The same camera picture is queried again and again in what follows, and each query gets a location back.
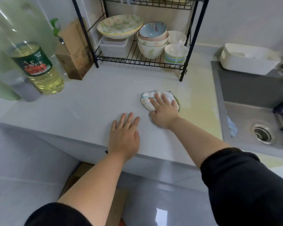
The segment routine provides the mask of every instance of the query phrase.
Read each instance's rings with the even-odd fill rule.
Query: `white countertop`
[[[149,120],[140,97],[146,91],[170,90],[183,118],[222,138],[210,60],[193,53],[183,82],[171,69],[100,61],[99,68],[93,65],[82,81],[66,82],[56,95],[16,102],[0,123],[107,146],[112,121],[134,112],[141,118],[139,154],[195,165],[173,133]]]

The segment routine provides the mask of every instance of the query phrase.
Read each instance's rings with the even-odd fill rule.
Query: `sink rack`
[[[77,13],[78,19],[80,21],[80,24],[82,26],[83,29],[83,33],[84,36],[87,40],[88,43],[88,47],[90,49],[92,58],[94,60],[94,63],[96,65],[97,68],[99,68],[98,65],[98,61],[108,61],[108,62],[114,62],[114,63],[125,63],[125,64],[133,64],[133,65],[142,65],[142,66],[151,66],[151,67],[162,67],[162,68],[169,68],[169,69],[176,69],[176,70],[180,70],[181,74],[180,74],[180,78],[179,81],[183,80],[184,75],[187,72],[187,66],[196,42],[196,38],[198,36],[199,30],[200,30],[200,26],[208,5],[209,0],[131,0],[130,3],[134,4],[134,5],[142,5],[142,6],[152,6],[152,7],[159,7],[159,8],[170,8],[170,9],[179,9],[179,10],[188,10],[191,11],[193,8],[193,12],[192,12],[192,16],[191,16],[191,20],[189,23],[189,28],[188,28],[188,32],[187,32],[187,40],[185,43],[185,46],[187,46],[187,43],[189,41],[189,52],[188,55],[186,57],[186,61],[183,65],[174,65],[174,64],[166,64],[164,63],[164,59],[161,56],[159,56],[156,59],[147,59],[145,58],[140,52],[139,49],[137,47],[137,42],[134,39],[131,50],[127,56],[127,58],[115,58],[115,57],[108,57],[108,56],[103,56],[100,47],[98,46],[98,48],[94,51],[88,36],[88,32],[100,21],[103,20],[105,17],[108,18],[108,9],[107,9],[107,4],[106,1],[110,1],[110,2],[116,2],[116,3],[121,3],[121,0],[101,0],[103,3],[103,7],[105,12],[102,14],[102,16],[89,28],[86,29],[84,22],[83,22],[83,18],[81,15],[81,12],[79,10],[78,4],[76,0],[72,0],[72,3],[75,7],[75,11]],[[196,11],[197,11],[197,7],[198,7],[198,3],[202,2],[203,5],[201,7],[201,11],[200,11],[200,15],[198,18],[198,22],[196,24],[196,28],[195,28],[195,32],[193,34],[193,37],[191,36],[191,28],[195,19],[195,15],[196,15]]]

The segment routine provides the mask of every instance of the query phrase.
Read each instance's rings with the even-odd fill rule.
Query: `white rag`
[[[176,100],[174,95],[171,93],[171,91],[159,92],[157,90],[142,93],[142,95],[141,95],[141,103],[147,110],[149,110],[149,111],[155,110],[154,106],[151,104],[150,99],[149,99],[149,98],[153,98],[154,100],[156,100],[155,96],[154,96],[155,93],[158,93],[158,95],[160,97],[161,97],[162,94],[164,94],[170,103],[173,100],[175,100],[176,101],[176,105],[177,105],[177,109],[179,111],[180,106],[178,104],[178,101]]]

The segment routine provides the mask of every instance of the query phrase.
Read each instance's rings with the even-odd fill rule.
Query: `blue bowl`
[[[155,38],[162,36],[166,32],[166,24],[160,21],[154,21],[145,24],[139,30],[139,34],[145,38]]]

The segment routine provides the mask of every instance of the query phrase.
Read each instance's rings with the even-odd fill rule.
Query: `wire shelf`
[[[122,0],[106,0],[111,2],[121,3]],[[133,5],[154,6],[169,9],[191,10],[193,4],[204,0],[130,0]]]
[[[164,62],[163,54],[158,56],[156,59],[148,59],[139,51],[137,41],[133,40],[132,46],[130,48],[129,54],[127,58],[116,58],[116,57],[108,57],[104,56],[100,47],[95,51],[95,55],[97,60],[100,61],[108,61],[113,63],[124,63],[124,64],[133,64],[133,65],[141,65],[141,66],[149,66],[149,67],[161,67],[161,68],[170,68],[182,70],[183,65],[178,64],[167,64]]]

